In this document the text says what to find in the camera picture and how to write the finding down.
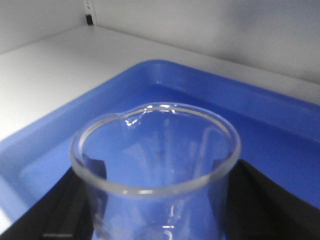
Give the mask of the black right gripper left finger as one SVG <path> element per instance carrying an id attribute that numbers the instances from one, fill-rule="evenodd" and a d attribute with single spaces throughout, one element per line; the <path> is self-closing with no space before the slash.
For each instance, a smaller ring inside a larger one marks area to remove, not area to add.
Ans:
<path id="1" fill-rule="evenodd" d="M 83 181 L 69 168 L 2 240 L 91 240 L 93 224 Z"/>

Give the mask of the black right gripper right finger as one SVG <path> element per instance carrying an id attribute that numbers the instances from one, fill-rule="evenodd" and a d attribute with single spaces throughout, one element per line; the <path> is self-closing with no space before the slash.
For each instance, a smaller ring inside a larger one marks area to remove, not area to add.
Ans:
<path id="1" fill-rule="evenodd" d="M 320 211 L 239 160 L 229 175 L 225 229 L 228 240 L 318 240 Z"/>

